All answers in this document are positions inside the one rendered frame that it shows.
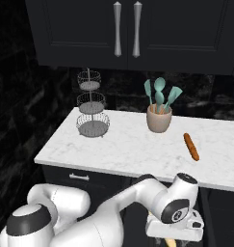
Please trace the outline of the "small teal spatula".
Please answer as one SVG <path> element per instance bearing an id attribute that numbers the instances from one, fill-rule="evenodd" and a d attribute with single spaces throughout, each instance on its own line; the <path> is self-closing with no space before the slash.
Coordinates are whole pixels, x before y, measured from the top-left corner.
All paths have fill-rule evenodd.
<path id="1" fill-rule="evenodd" d="M 149 97 L 149 104 L 150 104 L 150 112 L 153 112 L 153 103 L 152 103 L 152 97 L 151 97 L 151 85 L 150 85 L 150 80 L 147 79 L 144 82 L 144 90 L 145 94 Z"/>

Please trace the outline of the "dark drawer front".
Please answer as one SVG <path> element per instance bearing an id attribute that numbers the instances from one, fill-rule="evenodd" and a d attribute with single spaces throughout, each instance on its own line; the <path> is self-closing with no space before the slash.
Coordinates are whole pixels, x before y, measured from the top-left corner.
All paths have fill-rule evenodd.
<path id="1" fill-rule="evenodd" d="M 131 182 L 129 177 L 63 167 L 43 165 L 42 170 L 48 183 L 76 187 L 87 191 L 94 206 L 99 206 L 105 199 L 112 197 Z M 77 176 L 89 176 L 90 180 L 69 178 L 68 175 L 72 173 Z"/>

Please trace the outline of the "teal spoon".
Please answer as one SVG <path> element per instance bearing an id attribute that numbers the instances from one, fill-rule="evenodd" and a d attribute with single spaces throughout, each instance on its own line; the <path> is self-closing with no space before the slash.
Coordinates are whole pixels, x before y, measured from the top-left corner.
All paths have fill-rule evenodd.
<path id="1" fill-rule="evenodd" d="M 166 81 L 163 77 L 158 77 L 154 82 L 155 100 L 156 100 L 156 113 L 160 112 L 160 106 L 164 103 L 164 95 L 162 93 L 166 86 Z"/>

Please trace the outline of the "large teal spatula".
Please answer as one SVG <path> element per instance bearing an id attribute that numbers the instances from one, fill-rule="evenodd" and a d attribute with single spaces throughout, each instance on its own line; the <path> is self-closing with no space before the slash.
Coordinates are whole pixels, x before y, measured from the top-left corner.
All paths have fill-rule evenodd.
<path id="1" fill-rule="evenodd" d="M 178 87 L 172 87 L 169 92 L 168 101 L 163 108 L 163 114 L 169 111 L 169 106 L 174 103 L 174 101 L 183 93 L 183 91 Z"/>

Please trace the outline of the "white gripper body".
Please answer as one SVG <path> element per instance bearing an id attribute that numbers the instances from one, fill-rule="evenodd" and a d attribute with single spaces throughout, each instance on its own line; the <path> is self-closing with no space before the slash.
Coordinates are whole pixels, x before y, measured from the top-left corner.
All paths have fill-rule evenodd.
<path id="1" fill-rule="evenodd" d="M 145 232 L 149 237 L 170 238 L 199 242 L 203 237 L 204 222 L 197 211 L 190 211 L 181 221 L 164 224 L 154 215 L 147 216 Z"/>

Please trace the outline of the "brown baguette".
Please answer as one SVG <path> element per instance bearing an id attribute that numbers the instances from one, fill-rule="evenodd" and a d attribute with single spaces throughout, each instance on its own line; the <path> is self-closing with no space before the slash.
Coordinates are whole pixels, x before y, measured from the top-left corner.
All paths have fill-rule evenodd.
<path id="1" fill-rule="evenodd" d="M 187 146 L 189 153 L 190 153 L 191 157 L 193 158 L 193 160 L 198 161 L 199 160 L 198 152 L 195 148 L 195 144 L 193 143 L 193 141 L 192 141 L 192 139 L 188 133 L 184 134 L 184 141 L 186 143 L 186 146 Z"/>

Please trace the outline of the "beige utensil pot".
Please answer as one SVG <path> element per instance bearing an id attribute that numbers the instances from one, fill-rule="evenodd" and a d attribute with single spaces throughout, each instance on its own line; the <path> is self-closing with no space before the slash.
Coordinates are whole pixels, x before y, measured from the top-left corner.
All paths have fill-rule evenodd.
<path id="1" fill-rule="evenodd" d="M 150 131 L 155 133 L 164 133 L 169 128 L 171 122 L 172 109 L 169 108 L 165 114 L 156 113 L 156 105 L 149 105 L 146 111 L 146 122 Z"/>

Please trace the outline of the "dark cupboard door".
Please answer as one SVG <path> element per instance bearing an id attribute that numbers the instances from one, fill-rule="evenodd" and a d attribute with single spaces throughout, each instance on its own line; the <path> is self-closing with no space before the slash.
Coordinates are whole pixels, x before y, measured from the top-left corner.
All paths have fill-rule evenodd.
<path id="1" fill-rule="evenodd" d="M 121 56 L 115 55 L 114 3 L 121 4 Z M 25 0 L 41 66 L 127 68 L 127 0 Z"/>
<path id="2" fill-rule="evenodd" d="M 134 58 L 137 1 L 143 4 L 141 55 Z M 233 73 L 234 0 L 132 0 L 128 24 L 131 70 Z"/>

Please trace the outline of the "dark base cabinet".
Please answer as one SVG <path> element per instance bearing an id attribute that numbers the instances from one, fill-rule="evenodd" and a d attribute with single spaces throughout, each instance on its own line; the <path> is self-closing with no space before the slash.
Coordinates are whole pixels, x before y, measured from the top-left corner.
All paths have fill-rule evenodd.
<path id="1" fill-rule="evenodd" d="M 234 192 L 208 189 L 207 199 L 217 247 L 234 247 Z"/>

